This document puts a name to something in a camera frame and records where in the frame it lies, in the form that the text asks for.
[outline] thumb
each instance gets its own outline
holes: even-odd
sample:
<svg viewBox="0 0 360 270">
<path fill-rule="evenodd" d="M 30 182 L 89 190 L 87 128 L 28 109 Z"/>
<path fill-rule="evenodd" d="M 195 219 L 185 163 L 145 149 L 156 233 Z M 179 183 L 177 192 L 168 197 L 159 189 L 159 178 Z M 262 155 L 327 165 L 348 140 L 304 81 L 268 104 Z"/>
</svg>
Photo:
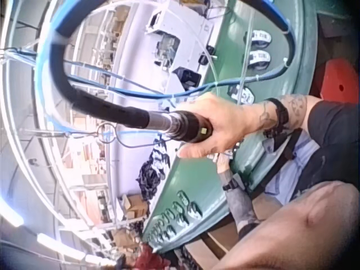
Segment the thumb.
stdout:
<svg viewBox="0 0 360 270">
<path fill-rule="evenodd" d="M 214 152 L 214 145 L 216 142 L 212 137 L 198 143 L 187 143 L 183 145 L 177 155 L 181 159 L 198 159 L 203 158 Z"/>
</svg>

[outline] green platform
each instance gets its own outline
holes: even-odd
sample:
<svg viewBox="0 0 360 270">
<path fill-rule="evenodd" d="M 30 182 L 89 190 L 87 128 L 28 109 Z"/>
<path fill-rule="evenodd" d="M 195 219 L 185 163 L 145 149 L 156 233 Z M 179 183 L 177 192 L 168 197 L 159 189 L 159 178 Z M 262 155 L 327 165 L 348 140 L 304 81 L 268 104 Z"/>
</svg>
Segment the green platform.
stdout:
<svg viewBox="0 0 360 270">
<path fill-rule="evenodd" d="M 283 76 L 247 85 L 255 94 L 255 102 L 286 93 L 308 93 L 314 72 L 317 20 L 312 1 L 276 0 L 275 4 L 291 21 L 294 28 L 297 43 L 296 56 Z M 240 1 L 230 0 L 228 6 L 233 13 L 225 17 L 216 46 L 218 59 L 215 62 L 215 69 L 219 80 L 241 75 L 245 52 L 243 37 L 248 29 L 251 13 L 250 7 Z M 282 33 L 258 12 L 255 12 L 254 29 L 266 30 L 272 35 L 273 41 L 265 49 L 272 57 L 270 67 L 267 69 L 271 70 L 287 56 L 287 43 Z M 251 72 L 248 71 L 247 75 L 254 75 Z M 213 81 L 212 77 L 209 74 L 206 81 Z M 226 87 L 220 88 L 219 92 L 221 96 L 228 98 Z M 262 149 L 262 140 L 262 134 L 247 136 L 232 163 L 232 170 L 241 172 L 243 179 L 249 183 L 250 189 L 257 186 L 282 151 L 281 148 L 276 154 L 266 155 Z M 171 225 L 177 233 L 176 236 L 160 245 L 153 241 L 150 242 L 159 251 L 167 251 L 190 241 L 228 214 L 228 206 L 216 174 L 215 164 L 209 159 L 176 159 L 172 164 L 172 170 L 159 201 L 144 230 L 144 240 L 148 239 L 154 224 L 157 223 L 165 209 L 171 208 L 174 201 L 180 203 L 176 195 L 179 190 L 184 191 L 191 201 L 198 204 L 202 211 L 202 220 L 195 220 L 187 216 L 190 225 L 186 228 L 180 227 L 174 220 L 171 220 Z"/>
</svg>

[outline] red object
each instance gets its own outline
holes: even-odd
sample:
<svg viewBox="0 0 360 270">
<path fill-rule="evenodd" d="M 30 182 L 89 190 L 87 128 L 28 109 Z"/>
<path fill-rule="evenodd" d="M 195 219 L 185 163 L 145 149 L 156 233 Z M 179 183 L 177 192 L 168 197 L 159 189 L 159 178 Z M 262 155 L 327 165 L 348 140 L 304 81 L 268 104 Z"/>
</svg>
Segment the red object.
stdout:
<svg viewBox="0 0 360 270">
<path fill-rule="evenodd" d="M 170 266 L 169 260 L 163 259 L 160 255 L 152 253 L 148 244 L 142 244 L 140 256 L 137 257 L 134 268 L 140 270 L 164 269 Z"/>
<path fill-rule="evenodd" d="M 359 76 L 345 59 L 331 59 L 315 70 L 312 95 L 324 100 L 359 103 Z"/>
</svg>

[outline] red chair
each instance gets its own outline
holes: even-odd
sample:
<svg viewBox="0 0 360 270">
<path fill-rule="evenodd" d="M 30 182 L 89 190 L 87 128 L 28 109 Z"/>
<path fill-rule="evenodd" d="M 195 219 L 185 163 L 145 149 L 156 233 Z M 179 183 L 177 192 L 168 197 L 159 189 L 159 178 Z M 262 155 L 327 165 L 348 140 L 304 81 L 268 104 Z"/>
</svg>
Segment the red chair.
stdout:
<svg viewBox="0 0 360 270">
<path fill-rule="evenodd" d="M 315 70 L 311 94 L 324 100 L 359 103 L 359 76 L 345 59 L 331 59 Z"/>
</svg>

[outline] hand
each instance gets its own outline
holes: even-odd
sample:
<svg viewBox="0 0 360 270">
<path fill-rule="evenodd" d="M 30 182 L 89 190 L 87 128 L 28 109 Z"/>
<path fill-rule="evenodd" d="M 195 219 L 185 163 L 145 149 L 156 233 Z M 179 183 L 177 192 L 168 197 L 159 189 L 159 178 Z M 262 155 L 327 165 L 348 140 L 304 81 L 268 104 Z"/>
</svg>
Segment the hand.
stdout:
<svg viewBox="0 0 360 270">
<path fill-rule="evenodd" d="M 223 173 L 229 170 L 230 169 L 229 162 L 230 162 L 230 158 L 228 155 L 219 154 L 218 162 L 216 163 L 218 173 Z"/>
<path fill-rule="evenodd" d="M 193 103 L 180 104 L 177 110 L 190 111 L 209 119 L 213 134 L 203 142 L 183 145 L 177 155 L 180 158 L 202 158 L 231 149 L 245 135 L 253 132 L 250 129 L 251 110 L 247 111 L 246 108 L 211 93 L 200 96 Z"/>
</svg>

